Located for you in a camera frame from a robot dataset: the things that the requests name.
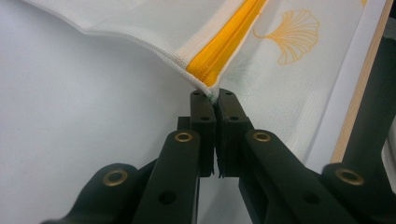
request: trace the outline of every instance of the black metal frame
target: black metal frame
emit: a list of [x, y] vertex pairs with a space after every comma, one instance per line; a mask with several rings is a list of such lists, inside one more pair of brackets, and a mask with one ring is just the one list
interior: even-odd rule
[[[395, 78], [394, 65], [390, 71], [385, 86]], [[387, 94], [396, 90], [396, 81], [392, 83]], [[396, 111], [395, 105], [379, 102], [390, 115], [376, 118], [381, 111], [374, 109], [375, 121], [365, 125], [375, 130], [378, 123], [388, 125]], [[219, 175], [240, 177], [239, 188], [253, 223], [396, 223], [396, 196], [380, 160], [384, 134], [373, 136], [372, 144], [366, 145], [352, 137], [344, 162], [329, 164], [318, 175], [273, 133], [254, 129], [233, 92], [220, 90], [212, 105], [201, 91], [194, 91], [191, 116], [179, 118], [177, 131], [166, 138], [158, 160], [140, 170], [126, 164], [104, 167], [66, 217], [44, 223], [196, 223], [199, 179], [213, 174], [214, 148]]]

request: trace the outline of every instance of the ginkgo leaf print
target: ginkgo leaf print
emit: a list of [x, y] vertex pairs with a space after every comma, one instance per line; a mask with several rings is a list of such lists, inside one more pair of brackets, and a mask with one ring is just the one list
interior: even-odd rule
[[278, 63], [293, 63], [301, 59], [304, 54], [318, 43], [318, 29], [320, 22], [309, 10], [293, 10], [282, 14], [282, 22], [269, 35], [254, 35], [258, 38], [274, 40], [282, 51]]

